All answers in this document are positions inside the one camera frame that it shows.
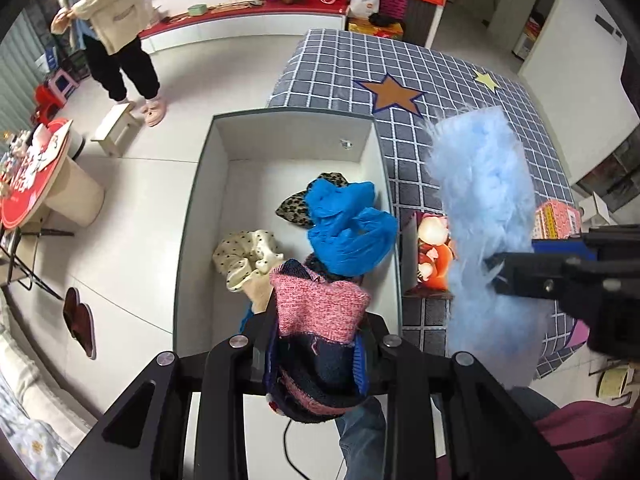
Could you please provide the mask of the light blue fluffy cloth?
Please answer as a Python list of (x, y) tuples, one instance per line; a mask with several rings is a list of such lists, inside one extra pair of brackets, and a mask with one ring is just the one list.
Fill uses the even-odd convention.
[(425, 163), (439, 187), (456, 258), (448, 354), (472, 353), (504, 388), (534, 379), (547, 318), (546, 300), (503, 296), (484, 260), (499, 252), (531, 252), (536, 197), (524, 148), (501, 107), (470, 110), (428, 127)]

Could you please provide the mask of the pink navy knitted hat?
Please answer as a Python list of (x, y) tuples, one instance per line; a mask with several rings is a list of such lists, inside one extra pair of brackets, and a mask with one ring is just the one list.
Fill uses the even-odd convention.
[(343, 416), (369, 393), (360, 325), (370, 295), (350, 281), (329, 282), (295, 259), (269, 278), (277, 312), (266, 355), (269, 405), (303, 424)]

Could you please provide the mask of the tan plush cloth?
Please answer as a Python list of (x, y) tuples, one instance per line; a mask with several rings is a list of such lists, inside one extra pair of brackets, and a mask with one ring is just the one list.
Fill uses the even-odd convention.
[(242, 291), (250, 300), (250, 310), (254, 314), (267, 310), (272, 290), (268, 274), (253, 274), (242, 286)]

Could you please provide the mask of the cream polka dot scrunchie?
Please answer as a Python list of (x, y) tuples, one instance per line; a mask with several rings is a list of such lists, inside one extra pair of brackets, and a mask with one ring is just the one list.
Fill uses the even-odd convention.
[(274, 235), (265, 230), (241, 231), (223, 238), (212, 255), (217, 271), (226, 280), (229, 292), (240, 292), (243, 286), (268, 275), (281, 264)]

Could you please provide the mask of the blue plastic bag bundle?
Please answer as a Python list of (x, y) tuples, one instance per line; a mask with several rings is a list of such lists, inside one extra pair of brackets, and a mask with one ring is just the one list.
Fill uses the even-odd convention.
[(397, 219), (375, 207), (373, 183), (346, 186), (319, 179), (305, 196), (312, 227), (308, 240), (332, 274), (354, 278), (372, 271), (392, 250)]

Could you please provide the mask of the leopard print scrunchie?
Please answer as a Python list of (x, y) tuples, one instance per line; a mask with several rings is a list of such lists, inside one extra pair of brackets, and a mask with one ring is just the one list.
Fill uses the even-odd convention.
[(280, 206), (276, 209), (276, 215), (281, 219), (299, 226), (300, 228), (310, 229), (314, 226), (312, 222), (308, 204), (306, 202), (306, 195), (310, 191), (314, 182), (318, 180), (326, 180), (337, 188), (344, 188), (348, 185), (348, 181), (339, 172), (322, 172), (307, 187), (300, 192), (297, 192), (290, 197), (286, 198)]

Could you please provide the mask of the pink red carton box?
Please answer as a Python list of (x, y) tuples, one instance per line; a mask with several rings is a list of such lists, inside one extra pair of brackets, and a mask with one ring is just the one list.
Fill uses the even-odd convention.
[(580, 212), (559, 200), (547, 200), (535, 212), (534, 240), (565, 240), (582, 232)]

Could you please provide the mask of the operator jeans legs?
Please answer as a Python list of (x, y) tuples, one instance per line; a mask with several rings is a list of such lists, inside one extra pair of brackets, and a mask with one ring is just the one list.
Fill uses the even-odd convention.
[(386, 421), (380, 401), (370, 396), (336, 421), (347, 480), (381, 480)]

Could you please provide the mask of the orange illustrated flat box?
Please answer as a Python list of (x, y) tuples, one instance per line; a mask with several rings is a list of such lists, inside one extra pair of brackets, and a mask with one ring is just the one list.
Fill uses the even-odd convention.
[(406, 296), (450, 299), (448, 271), (456, 258), (449, 222), (417, 211), (401, 231), (400, 274)]

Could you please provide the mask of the dark knitted scrunchie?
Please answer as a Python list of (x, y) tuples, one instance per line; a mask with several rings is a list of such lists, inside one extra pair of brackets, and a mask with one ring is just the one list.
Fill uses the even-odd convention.
[(363, 276), (344, 276), (340, 274), (332, 273), (326, 265), (317, 257), (316, 254), (310, 254), (304, 262), (304, 266), (306, 266), (314, 273), (319, 274), (324, 278), (327, 282), (333, 283), (337, 281), (346, 281), (352, 282), (357, 285), (361, 285), (363, 281)]

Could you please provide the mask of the grey storage box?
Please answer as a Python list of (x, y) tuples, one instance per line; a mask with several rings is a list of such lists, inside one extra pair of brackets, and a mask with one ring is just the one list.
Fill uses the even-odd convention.
[(304, 261), (306, 231), (276, 214), (324, 172), (370, 181), (392, 211), (386, 161), (371, 117), (313, 108), (260, 108), (212, 119), (194, 176), (176, 277), (174, 350), (206, 352), (239, 333), (250, 300), (229, 292), (213, 254), (228, 235), (266, 230), (280, 253)]

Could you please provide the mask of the grey checkered star rug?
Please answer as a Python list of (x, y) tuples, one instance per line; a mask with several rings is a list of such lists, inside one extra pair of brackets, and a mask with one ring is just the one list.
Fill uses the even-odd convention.
[(572, 200), (521, 84), (414, 44), (316, 28), (300, 40), (269, 103), (372, 117), (394, 211), (448, 219), (452, 298), (439, 350), (474, 354), (509, 387), (543, 378), (570, 357), (569, 316), (549, 301), (490, 286), (498, 255), (535, 249), (537, 209)]

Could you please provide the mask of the small white wooden stool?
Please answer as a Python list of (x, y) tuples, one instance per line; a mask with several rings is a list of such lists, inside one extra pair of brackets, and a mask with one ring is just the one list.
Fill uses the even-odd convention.
[(108, 157), (122, 157), (142, 122), (132, 112), (134, 103), (115, 104), (94, 130), (90, 141)]

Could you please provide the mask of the round red top table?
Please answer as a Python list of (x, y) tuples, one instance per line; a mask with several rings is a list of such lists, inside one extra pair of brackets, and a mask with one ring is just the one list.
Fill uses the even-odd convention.
[(21, 191), (14, 188), (1, 201), (1, 223), (8, 230), (22, 228), (35, 218), (42, 206), (85, 228), (98, 218), (105, 190), (68, 154), (73, 122), (55, 119), (48, 125), (52, 138), (58, 141), (58, 152), (47, 166), (36, 168), (34, 183)]

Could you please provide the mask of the standing person cream jacket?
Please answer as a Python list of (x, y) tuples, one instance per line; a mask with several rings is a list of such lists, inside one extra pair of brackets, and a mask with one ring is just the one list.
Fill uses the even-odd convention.
[(166, 115), (160, 80), (140, 34), (152, 23), (152, 0), (61, 0), (51, 32), (70, 34), (70, 46), (84, 52), (91, 77), (117, 104), (127, 104), (129, 79), (144, 99), (141, 114), (154, 127)]

